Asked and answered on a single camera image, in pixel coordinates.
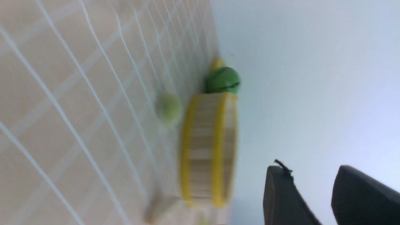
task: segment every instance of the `green ball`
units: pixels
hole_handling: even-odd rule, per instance
[[[206,77],[205,86],[206,93],[230,92],[237,95],[240,88],[239,74],[230,67],[221,67]]]

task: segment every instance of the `yellow-green ball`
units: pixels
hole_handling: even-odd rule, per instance
[[[159,96],[157,101],[157,116],[160,122],[167,128],[179,124],[183,115],[183,105],[180,99],[174,95],[165,93]]]

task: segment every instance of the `tiled floor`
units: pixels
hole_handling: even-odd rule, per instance
[[[154,102],[200,92],[209,0],[6,0],[0,24],[0,224],[143,224],[179,193],[180,128]]]

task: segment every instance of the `wooden drum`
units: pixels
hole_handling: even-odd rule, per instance
[[[180,182],[189,206],[224,207],[233,183],[237,146],[237,97],[229,92],[199,94],[186,112]]]

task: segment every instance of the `black object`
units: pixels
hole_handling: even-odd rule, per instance
[[[280,161],[270,166],[264,189],[265,225],[321,225],[297,191],[291,170]]]
[[[363,172],[341,166],[331,202],[339,225],[400,224],[400,194]]]
[[[264,189],[265,225],[321,225],[279,160],[269,166]],[[400,225],[400,193],[351,166],[341,166],[332,193],[338,225]]]

